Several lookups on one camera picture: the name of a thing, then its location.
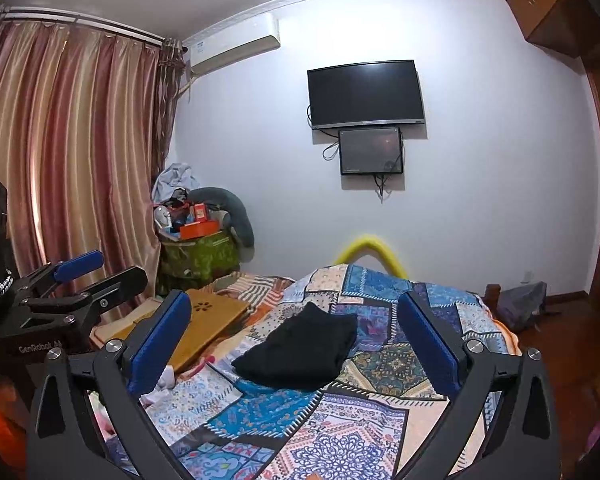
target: tv screen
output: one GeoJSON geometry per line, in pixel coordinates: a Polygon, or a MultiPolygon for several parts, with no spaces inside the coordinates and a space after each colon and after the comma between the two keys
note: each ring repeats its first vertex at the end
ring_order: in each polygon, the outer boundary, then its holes
{"type": "Polygon", "coordinates": [[[314,130],[424,122],[413,60],[318,68],[307,78],[314,130]]]}
{"type": "Polygon", "coordinates": [[[340,173],[402,173],[402,138],[398,128],[341,130],[340,173]]]}

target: blue gripper pad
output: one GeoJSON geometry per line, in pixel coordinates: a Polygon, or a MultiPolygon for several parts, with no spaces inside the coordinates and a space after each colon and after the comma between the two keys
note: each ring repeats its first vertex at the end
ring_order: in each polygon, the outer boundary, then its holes
{"type": "Polygon", "coordinates": [[[408,294],[398,298],[397,319],[435,391],[454,400],[461,387],[458,362],[408,294]]]}
{"type": "Polygon", "coordinates": [[[100,251],[91,251],[58,265],[56,272],[54,272],[54,279],[59,283],[67,283],[80,278],[80,276],[92,270],[99,269],[103,265],[104,257],[102,253],[100,251]]]}
{"type": "MultiPolygon", "coordinates": [[[[155,388],[164,367],[187,329],[191,319],[189,297],[180,290],[172,290],[155,314],[138,323],[134,331],[142,330],[143,323],[155,322],[154,317],[160,315],[160,319],[145,336],[144,342],[128,363],[129,382],[126,389],[135,399],[155,388]]],[[[134,340],[133,333],[127,338],[129,343],[134,340]]]]}

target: gray bag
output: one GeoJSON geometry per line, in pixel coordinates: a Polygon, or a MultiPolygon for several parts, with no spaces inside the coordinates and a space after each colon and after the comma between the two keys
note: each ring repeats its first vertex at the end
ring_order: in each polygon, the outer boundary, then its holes
{"type": "Polygon", "coordinates": [[[518,332],[535,323],[544,314],[546,283],[537,282],[503,290],[498,298],[496,313],[507,327],[518,332]]]}

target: air conditioner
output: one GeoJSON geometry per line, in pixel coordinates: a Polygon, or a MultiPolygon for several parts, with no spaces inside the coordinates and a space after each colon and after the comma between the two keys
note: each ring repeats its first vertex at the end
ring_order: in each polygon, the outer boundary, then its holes
{"type": "Polygon", "coordinates": [[[269,12],[260,14],[192,44],[191,71],[200,76],[278,47],[278,20],[269,12]]]}

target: folded black clothing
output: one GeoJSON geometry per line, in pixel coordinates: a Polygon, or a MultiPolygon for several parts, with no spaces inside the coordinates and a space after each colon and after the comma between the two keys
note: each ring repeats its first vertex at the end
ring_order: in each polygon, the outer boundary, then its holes
{"type": "Polygon", "coordinates": [[[314,391],[339,375],[357,328],[356,314],[334,316],[309,302],[233,365],[238,375],[263,386],[314,391]]]}

